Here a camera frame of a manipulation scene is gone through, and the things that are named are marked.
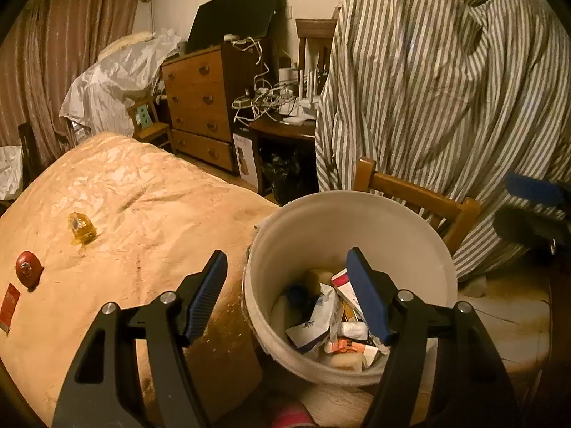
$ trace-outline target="silver bolt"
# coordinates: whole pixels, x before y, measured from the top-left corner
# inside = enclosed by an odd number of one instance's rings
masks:
[[[411,302],[412,299],[415,297],[414,294],[412,294],[409,290],[401,290],[399,291],[396,296],[402,301],[402,302]]]
[[[176,293],[173,291],[167,291],[166,293],[161,294],[161,302],[163,304],[170,304],[176,299]]]
[[[107,304],[104,304],[103,307],[101,307],[101,312],[103,312],[106,316],[108,316],[109,314],[115,312],[116,308],[117,306],[115,305],[114,302],[108,302]]]
[[[463,312],[464,314],[467,314],[469,312],[472,312],[472,306],[470,306],[470,304],[466,301],[460,301],[458,303],[458,310],[460,312]]]

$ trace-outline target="curtain fold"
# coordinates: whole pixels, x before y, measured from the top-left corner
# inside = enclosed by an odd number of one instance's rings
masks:
[[[99,52],[132,31],[138,0],[36,0],[0,47],[0,146],[31,122],[42,164],[70,147],[59,110],[73,80]]]

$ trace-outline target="striped sheet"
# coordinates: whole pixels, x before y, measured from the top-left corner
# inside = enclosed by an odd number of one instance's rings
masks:
[[[459,279],[517,253],[492,227],[509,171],[570,179],[570,44],[528,0],[344,0],[320,105],[321,190],[377,170],[482,214],[454,257]]]

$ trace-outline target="wooden chest of drawers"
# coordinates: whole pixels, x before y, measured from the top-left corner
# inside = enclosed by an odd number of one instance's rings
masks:
[[[253,87],[262,71],[255,49],[229,43],[207,48],[162,66],[172,136],[177,150],[235,172],[232,102]]]

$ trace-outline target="white plastic cover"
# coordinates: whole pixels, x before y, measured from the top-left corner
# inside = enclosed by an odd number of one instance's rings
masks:
[[[59,115],[91,133],[114,132],[133,136],[133,123],[126,108],[150,90],[162,62],[177,52],[181,38],[172,29],[156,32],[141,41],[96,62],[74,80]]]
[[[23,187],[22,147],[0,147],[0,201],[15,200]]]

